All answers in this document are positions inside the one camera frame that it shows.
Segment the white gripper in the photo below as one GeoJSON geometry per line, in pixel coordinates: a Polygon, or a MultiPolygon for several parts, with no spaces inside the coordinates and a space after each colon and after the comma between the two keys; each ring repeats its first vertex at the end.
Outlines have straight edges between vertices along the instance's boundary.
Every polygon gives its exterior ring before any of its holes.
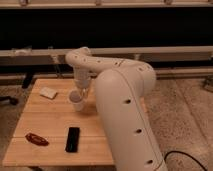
{"type": "Polygon", "coordinates": [[[91,77],[89,71],[83,68],[74,69],[74,82],[81,95],[85,95],[90,87],[91,77]]]}

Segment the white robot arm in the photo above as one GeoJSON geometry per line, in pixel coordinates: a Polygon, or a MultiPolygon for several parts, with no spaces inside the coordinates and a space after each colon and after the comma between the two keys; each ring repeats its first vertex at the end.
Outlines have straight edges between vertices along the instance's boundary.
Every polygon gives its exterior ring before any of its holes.
{"type": "Polygon", "coordinates": [[[87,47],[68,52],[76,86],[94,86],[99,114],[117,171],[168,171],[141,98],[155,86],[146,62],[94,57],[87,47]]]}

